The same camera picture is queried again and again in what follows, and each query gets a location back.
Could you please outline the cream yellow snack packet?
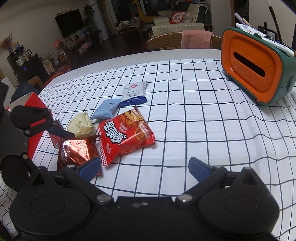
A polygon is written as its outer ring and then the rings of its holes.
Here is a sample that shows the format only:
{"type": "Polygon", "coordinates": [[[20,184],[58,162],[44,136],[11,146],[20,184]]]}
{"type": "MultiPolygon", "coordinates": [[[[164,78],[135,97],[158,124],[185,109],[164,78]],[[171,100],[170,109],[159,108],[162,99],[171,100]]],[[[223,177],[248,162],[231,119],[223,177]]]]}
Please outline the cream yellow snack packet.
{"type": "Polygon", "coordinates": [[[67,126],[67,131],[73,133],[76,138],[86,136],[90,134],[92,130],[93,124],[86,111],[76,115],[70,120],[69,125],[67,126]]]}

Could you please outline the shiny red foil packet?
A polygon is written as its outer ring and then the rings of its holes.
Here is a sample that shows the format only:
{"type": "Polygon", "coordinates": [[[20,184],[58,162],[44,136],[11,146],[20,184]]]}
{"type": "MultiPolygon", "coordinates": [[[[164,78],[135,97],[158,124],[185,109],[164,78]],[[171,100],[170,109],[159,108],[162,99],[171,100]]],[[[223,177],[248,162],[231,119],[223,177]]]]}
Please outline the shiny red foil packet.
{"type": "Polygon", "coordinates": [[[59,142],[57,170],[61,171],[67,166],[79,166],[94,157],[99,157],[96,147],[97,138],[98,135],[72,140],[61,139],[59,142]]]}

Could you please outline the light blue snack packet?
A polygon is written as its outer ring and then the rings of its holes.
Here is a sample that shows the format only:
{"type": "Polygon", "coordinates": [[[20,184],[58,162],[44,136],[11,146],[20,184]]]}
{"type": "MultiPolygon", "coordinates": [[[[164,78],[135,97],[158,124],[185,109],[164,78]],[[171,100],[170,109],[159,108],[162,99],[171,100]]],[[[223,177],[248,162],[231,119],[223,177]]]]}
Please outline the light blue snack packet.
{"type": "Polygon", "coordinates": [[[91,120],[107,120],[113,118],[113,112],[119,106],[121,99],[114,98],[102,102],[98,109],[92,114],[91,120]]]}

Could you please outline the red noodle snack bag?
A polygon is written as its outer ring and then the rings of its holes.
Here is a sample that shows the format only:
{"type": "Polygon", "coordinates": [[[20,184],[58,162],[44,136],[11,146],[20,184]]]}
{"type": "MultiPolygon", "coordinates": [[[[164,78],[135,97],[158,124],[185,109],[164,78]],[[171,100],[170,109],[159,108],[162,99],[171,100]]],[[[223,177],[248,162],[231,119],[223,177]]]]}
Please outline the red noodle snack bag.
{"type": "Polygon", "coordinates": [[[101,121],[97,126],[97,131],[100,138],[99,153],[103,167],[110,165],[118,156],[153,146],[156,142],[154,132],[137,107],[114,118],[101,121]]]}

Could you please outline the white blue milk snack packet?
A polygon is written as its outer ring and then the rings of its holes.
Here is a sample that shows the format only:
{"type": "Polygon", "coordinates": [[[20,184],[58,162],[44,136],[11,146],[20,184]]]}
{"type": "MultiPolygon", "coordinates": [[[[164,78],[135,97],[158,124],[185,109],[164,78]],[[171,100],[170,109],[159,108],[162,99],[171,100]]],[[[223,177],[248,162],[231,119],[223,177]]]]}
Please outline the white blue milk snack packet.
{"type": "Polygon", "coordinates": [[[136,82],[131,84],[126,84],[123,89],[123,95],[119,107],[127,107],[129,105],[140,105],[147,102],[145,96],[145,89],[147,82],[136,82]]]}

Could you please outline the dark blue clothing pile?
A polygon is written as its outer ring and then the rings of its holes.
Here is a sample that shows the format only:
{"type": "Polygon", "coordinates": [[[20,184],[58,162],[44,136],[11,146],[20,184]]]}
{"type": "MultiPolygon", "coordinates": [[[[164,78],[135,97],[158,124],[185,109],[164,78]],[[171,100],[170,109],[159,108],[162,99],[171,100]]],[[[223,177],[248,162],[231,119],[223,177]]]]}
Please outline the dark blue clothing pile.
{"type": "Polygon", "coordinates": [[[11,103],[18,100],[19,98],[21,98],[22,96],[34,92],[37,95],[40,93],[40,91],[38,89],[36,89],[36,87],[30,85],[27,82],[22,82],[15,90],[15,92],[13,93],[12,97],[11,97],[11,103]]]}

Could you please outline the white checked tablecloth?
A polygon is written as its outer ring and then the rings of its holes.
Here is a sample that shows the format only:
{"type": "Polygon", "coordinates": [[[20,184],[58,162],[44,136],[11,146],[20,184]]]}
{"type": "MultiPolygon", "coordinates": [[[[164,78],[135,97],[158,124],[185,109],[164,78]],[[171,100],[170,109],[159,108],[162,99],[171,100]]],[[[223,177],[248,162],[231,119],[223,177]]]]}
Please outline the white checked tablecloth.
{"type": "Polygon", "coordinates": [[[62,76],[39,98],[67,126],[139,82],[147,84],[147,102],[138,109],[156,143],[115,158],[92,183],[113,197],[177,196],[197,183],[189,173],[191,157],[229,171],[248,166],[280,207],[273,235],[295,240],[295,89],[258,106],[219,59],[182,59],[62,76]]]}

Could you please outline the black television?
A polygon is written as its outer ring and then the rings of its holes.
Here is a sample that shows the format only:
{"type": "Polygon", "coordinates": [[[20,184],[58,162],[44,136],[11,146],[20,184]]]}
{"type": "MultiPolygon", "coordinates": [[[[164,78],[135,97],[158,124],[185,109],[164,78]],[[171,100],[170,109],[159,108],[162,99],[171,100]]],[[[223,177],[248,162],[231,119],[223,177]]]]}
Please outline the black television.
{"type": "Polygon", "coordinates": [[[55,16],[55,20],[64,38],[69,37],[84,27],[84,21],[78,9],[55,16]]]}

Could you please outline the orange green tissue box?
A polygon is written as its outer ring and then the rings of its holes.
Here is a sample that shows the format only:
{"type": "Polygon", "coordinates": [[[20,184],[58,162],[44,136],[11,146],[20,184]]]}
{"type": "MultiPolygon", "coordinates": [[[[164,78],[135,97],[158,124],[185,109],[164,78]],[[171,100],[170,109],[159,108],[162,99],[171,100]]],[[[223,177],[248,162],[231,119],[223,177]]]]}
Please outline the orange green tissue box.
{"type": "Polygon", "coordinates": [[[221,63],[226,74],[259,105],[283,99],[295,86],[295,57],[237,28],[223,32],[221,63]]]}

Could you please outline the pink towel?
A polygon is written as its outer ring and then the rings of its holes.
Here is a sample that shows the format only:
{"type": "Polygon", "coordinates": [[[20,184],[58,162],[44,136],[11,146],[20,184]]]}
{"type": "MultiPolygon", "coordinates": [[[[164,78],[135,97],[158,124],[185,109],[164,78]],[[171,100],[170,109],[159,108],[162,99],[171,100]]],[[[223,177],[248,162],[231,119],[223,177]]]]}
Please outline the pink towel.
{"type": "Polygon", "coordinates": [[[184,30],[181,49],[211,49],[212,33],[205,30],[184,30]]]}

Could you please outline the wooden chair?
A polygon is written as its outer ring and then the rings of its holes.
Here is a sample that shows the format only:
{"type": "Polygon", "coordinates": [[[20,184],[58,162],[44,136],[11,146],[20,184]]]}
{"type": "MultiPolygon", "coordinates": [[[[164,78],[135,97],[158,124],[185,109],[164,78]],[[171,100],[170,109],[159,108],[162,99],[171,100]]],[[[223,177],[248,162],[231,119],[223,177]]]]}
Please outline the wooden chair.
{"type": "Polygon", "coordinates": [[[181,48],[182,32],[173,32],[152,37],[146,43],[149,51],[174,50],[181,48]]]}

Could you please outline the yellow giraffe toy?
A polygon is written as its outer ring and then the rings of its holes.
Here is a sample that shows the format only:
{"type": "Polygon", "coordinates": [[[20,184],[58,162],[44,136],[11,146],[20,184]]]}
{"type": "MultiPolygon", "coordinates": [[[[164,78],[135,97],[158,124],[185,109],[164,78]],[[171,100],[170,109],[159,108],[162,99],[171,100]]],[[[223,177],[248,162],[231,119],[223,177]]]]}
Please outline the yellow giraffe toy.
{"type": "Polygon", "coordinates": [[[139,18],[141,20],[143,20],[143,22],[145,24],[152,23],[154,21],[154,19],[158,18],[158,16],[147,16],[147,15],[145,15],[143,10],[142,10],[142,7],[140,5],[140,2],[138,0],[134,0],[132,2],[132,4],[135,4],[137,6],[137,11],[138,11],[138,14],[139,14],[139,18]]]}

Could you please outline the sofa with cream cover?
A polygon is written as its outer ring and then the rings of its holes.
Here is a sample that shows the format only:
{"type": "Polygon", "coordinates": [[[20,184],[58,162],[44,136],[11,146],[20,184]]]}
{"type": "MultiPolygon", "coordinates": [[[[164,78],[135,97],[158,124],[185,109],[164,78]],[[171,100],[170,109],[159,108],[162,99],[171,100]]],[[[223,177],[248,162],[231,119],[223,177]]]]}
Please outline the sofa with cream cover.
{"type": "Polygon", "coordinates": [[[186,11],[175,11],[169,17],[154,19],[152,36],[156,37],[184,30],[206,30],[212,32],[210,4],[190,3],[186,11]]]}

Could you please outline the white tube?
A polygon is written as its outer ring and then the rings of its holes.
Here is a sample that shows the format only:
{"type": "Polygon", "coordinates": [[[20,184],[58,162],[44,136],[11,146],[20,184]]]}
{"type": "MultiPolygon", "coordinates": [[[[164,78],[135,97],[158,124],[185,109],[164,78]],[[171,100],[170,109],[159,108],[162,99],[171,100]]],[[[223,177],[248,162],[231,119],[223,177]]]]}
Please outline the white tube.
{"type": "Polygon", "coordinates": [[[283,51],[287,56],[289,57],[295,57],[295,51],[290,49],[289,47],[285,46],[284,44],[281,44],[279,42],[276,42],[272,39],[270,39],[269,37],[267,37],[266,34],[254,29],[253,27],[250,27],[249,25],[243,25],[243,24],[239,24],[236,23],[235,26],[237,28],[239,28],[240,30],[247,32],[249,34],[252,34],[254,36],[259,37],[260,39],[262,39],[263,41],[271,44],[272,46],[280,49],[281,51],[283,51]]]}

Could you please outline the red cushion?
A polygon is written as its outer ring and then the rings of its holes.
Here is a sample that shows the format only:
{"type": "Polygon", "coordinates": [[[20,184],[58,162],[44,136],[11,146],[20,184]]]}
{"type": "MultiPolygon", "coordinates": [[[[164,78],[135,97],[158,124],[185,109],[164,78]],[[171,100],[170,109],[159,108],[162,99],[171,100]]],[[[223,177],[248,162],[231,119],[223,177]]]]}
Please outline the red cushion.
{"type": "Polygon", "coordinates": [[[169,17],[170,24],[181,24],[184,21],[186,11],[174,11],[169,17]]]}

